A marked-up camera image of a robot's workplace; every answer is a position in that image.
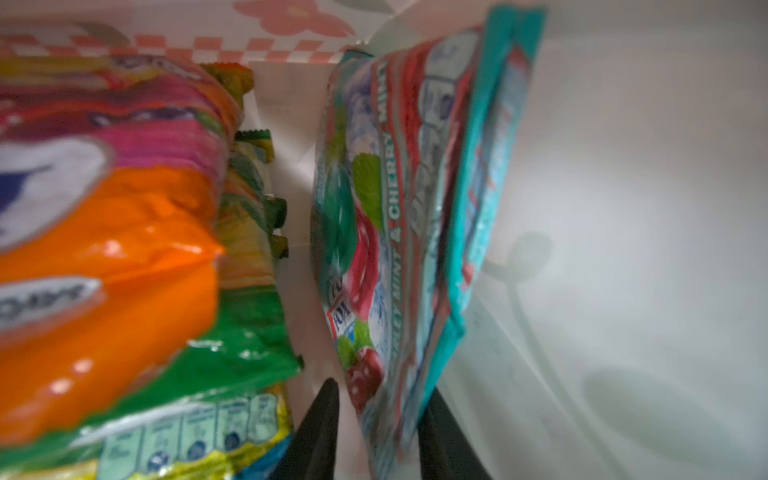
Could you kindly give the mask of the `white floral paper bag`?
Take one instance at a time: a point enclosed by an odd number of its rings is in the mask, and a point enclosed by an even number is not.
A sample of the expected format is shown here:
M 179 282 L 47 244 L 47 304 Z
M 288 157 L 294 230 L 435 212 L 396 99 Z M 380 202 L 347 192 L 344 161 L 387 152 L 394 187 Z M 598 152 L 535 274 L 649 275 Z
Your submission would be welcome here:
M 480 23 L 487 1 L 5 1 L 1 51 L 250 66 L 290 255 L 302 420 L 343 379 L 309 264 L 342 50 Z M 496 479 L 767 475 L 767 5 L 550 1 L 468 332 L 439 390 Z

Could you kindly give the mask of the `orange Fox's candy bag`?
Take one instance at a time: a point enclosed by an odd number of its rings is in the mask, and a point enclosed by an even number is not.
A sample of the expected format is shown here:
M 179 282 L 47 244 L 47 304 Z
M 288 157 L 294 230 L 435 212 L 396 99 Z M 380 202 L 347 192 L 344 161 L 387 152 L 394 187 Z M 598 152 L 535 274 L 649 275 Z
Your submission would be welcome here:
M 3 447 L 110 408 L 211 327 L 241 120 L 188 61 L 2 61 Z

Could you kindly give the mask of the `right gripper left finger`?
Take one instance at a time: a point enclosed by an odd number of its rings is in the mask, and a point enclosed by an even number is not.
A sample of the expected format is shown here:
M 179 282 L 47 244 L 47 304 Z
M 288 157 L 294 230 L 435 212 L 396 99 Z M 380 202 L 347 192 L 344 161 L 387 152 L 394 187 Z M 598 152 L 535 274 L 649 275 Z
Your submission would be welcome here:
M 339 385 L 328 378 L 268 479 L 333 480 L 339 413 Z

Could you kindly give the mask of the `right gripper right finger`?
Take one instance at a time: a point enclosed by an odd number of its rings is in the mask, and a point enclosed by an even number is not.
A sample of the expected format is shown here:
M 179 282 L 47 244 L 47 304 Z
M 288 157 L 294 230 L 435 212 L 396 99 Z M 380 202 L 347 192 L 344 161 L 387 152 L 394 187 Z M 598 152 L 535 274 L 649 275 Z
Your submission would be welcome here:
M 438 390 L 418 423 L 423 480 L 491 480 Z

